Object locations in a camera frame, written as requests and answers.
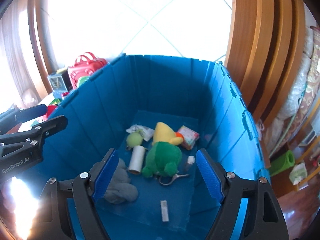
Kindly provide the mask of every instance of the gray plush toy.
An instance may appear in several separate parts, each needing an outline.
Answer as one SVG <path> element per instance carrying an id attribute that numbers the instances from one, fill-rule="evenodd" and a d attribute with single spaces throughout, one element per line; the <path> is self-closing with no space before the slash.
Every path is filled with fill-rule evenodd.
<path id="1" fill-rule="evenodd" d="M 134 185 L 130 184 L 130 181 L 125 163 L 122 159 L 119 159 L 118 166 L 104 194 L 104 198 L 112 204 L 135 201 L 138 197 L 138 190 Z"/>

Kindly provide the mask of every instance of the green rolled mat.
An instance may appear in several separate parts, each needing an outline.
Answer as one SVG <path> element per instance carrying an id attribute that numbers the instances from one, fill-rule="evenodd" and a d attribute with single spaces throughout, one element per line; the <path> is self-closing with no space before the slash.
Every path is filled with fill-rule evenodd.
<path id="1" fill-rule="evenodd" d="M 294 166 L 294 162 L 295 158 L 292 151 L 287 151 L 285 154 L 271 162 L 271 167 L 269 168 L 270 176 L 277 175 L 278 173 Z"/>

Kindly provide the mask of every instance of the paper roll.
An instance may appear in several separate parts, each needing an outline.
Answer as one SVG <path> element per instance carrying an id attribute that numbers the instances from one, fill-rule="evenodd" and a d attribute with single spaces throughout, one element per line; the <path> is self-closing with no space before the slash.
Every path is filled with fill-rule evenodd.
<path id="1" fill-rule="evenodd" d="M 135 146 L 133 147 L 132 156 L 129 164 L 128 171 L 132 174 L 140 174 L 144 159 L 144 153 L 146 149 L 143 146 Z"/>

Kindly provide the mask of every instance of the tiled floor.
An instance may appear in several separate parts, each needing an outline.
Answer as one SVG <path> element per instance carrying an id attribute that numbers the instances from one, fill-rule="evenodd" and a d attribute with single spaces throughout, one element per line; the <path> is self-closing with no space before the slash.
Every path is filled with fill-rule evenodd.
<path id="1" fill-rule="evenodd" d="M 49 0 L 49 29 L 59 65 L 85 51 L 223 61 L 231 6 L 232 0 Z"/>

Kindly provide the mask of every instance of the stuffed animal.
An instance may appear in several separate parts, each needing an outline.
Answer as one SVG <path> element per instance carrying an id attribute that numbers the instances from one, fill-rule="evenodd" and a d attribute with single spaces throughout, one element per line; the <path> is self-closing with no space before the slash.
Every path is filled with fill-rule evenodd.
<path id="1" fill-rule="evenodd" d="M 126 166 L 122 159 L 119 159 L 118 166 L 109 186 L 104 194 L 104 198 L 112 204 L 120 204 L 125 201 L 133 202 L 138 197 L 138 190 L 130 184 Z"/>
<path id="2" fill-rule="evenodd" d="M 131 133 L 127 137 L 127 149 L 126 150 L 131 150 L 133 147 L 141 145 L 143 141 L 143 130 L 139 129 L 136 130 L 135 132 Z"/>
<path id="3" fill-rule="evenodd" d="M 182 152 L 179 147 L 168 142 L 156 142 L 146 156 L 142 175 L 146 178 L 153 174 L 172 177 L 178 172 L 181 159 Z"/>
<path id="4" fill-rule="evenodd" d="M 168 142 L 173 145 L 179 145 L 183 142 L 183 136 L 179 133 L 175 133 L 165 123 L 158 122 L 155 128 L 155 134 L 153 135 L 152 145 L 154 145 L 157 142 Z"/>

